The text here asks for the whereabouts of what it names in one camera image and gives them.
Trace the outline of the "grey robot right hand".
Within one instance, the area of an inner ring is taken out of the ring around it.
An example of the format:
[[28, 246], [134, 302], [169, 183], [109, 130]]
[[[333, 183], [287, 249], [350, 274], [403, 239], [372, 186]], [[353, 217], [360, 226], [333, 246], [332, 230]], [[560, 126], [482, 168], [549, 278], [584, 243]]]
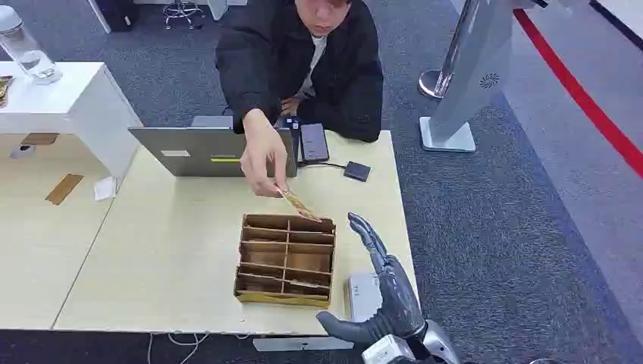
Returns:
[[373, 344], [388, 334], [413, 336], [425, 327], [425, 319], [405, 269], [396, 256], [387, 253], [368, 221], [352, 212], [347, 219], [370, 255], [379, 280], [381, 307], [364, 322], [340, 320], [326, 311], [316, 315], [318, 322], [329, 336], [355, 344]]

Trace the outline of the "person's right hand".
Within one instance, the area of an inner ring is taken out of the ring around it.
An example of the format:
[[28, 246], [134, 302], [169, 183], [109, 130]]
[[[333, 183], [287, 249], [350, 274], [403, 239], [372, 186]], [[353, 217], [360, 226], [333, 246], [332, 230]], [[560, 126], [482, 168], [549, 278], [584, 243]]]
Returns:
[[287, 151], [265, 113], [254, 108], [243, 118], [246, 148], [240, 166], [257, 196], [281, 198], [286, 187]]

